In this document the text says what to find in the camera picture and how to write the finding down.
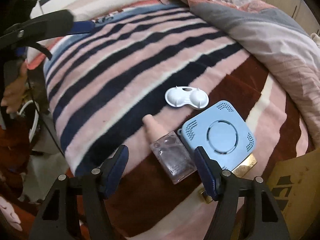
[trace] pink and navy striped blanket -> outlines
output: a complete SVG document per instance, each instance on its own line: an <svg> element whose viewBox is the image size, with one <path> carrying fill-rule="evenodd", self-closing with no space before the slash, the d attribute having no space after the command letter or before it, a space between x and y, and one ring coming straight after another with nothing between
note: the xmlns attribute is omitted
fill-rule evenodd
<svg viewBox="0 0 320 240"><path fill-rule="evenodd" d="M256 137L258 163L248 179L266 179L277 161L314 148L299 110L269 71L189 8L119 13L90 34L64 38L53 55L44 66L46 88L71 171L85 174L120 144L129 148L118 190L105 202L120 239L203 239L216 208L199 197L197 173L173 185L149 148L144 115L177 130L199 113L168 106L171 87L199 87L208 107L227 100L237 109Z"/></svg>

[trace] clear plastic bottle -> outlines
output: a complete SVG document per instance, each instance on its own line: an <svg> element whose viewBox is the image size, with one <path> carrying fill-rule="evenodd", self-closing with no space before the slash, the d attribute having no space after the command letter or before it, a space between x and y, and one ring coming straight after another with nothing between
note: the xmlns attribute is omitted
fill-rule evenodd
<svg viewBox="0 0 320 240"><path fill-rule="evenodd" d="M189 152L173 131L152 143L150 148L173 184L197 170Z"/></svg>

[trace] person's hand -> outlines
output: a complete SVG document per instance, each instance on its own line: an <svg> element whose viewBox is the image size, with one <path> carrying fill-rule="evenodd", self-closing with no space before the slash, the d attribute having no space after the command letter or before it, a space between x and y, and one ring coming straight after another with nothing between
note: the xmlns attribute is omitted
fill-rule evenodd
<svg viewBox="0 0 320 240"><path fill-rule="evenodd" d="M21 106L23 94L26 90L27 65L22 63L18 78L8 85L3 94L1 106L7 106L7 113L15 113Z"/></svg>

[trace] blue square device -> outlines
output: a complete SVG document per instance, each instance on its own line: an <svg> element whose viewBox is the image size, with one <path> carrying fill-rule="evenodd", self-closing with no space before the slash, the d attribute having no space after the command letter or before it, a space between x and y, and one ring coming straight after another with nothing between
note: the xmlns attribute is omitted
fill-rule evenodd
<svg viewBox="0 0 320 240"><path fill-rule="evenodd" d="M255 147L255 138L228 101L219 101L185 122L178 131L191 156L202 146L222 169L233 171Z"/></svg>

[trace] gold card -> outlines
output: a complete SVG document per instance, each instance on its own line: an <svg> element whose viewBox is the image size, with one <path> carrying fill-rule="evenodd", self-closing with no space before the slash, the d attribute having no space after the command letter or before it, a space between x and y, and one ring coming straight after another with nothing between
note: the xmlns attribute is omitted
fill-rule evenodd
<svg viewBox="0 0 320 240"><path fill-rule="evenodd" d="M257 163L256 158L253 156L253 154L250 154L242 163L236 167L232 173L236 175L239 178L242 178L244 175L247 174L249 170L252 169L252 167Z"/></svg>

